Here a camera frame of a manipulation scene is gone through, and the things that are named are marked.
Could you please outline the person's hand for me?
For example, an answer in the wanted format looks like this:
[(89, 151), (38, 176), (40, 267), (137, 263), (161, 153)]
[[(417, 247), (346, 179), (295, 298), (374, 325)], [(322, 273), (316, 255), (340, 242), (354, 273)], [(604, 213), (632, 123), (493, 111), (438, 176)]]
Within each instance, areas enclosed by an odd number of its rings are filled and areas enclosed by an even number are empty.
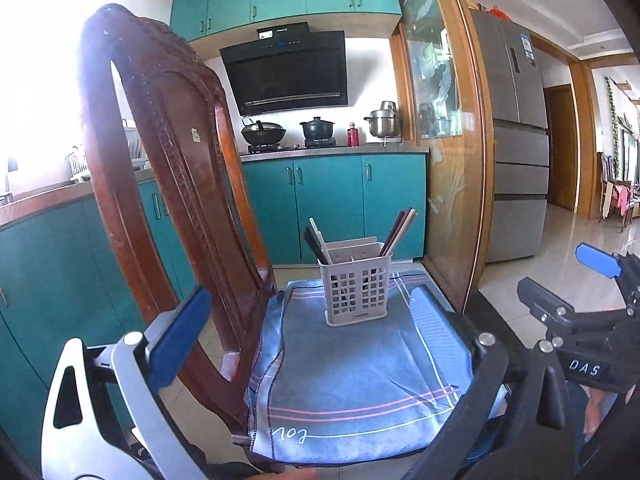
[(588, 403), (585, 410), (584, 435), (591, 438), (620, 397), (619, 393), (607, 392), (596, 388), (588, 389)]

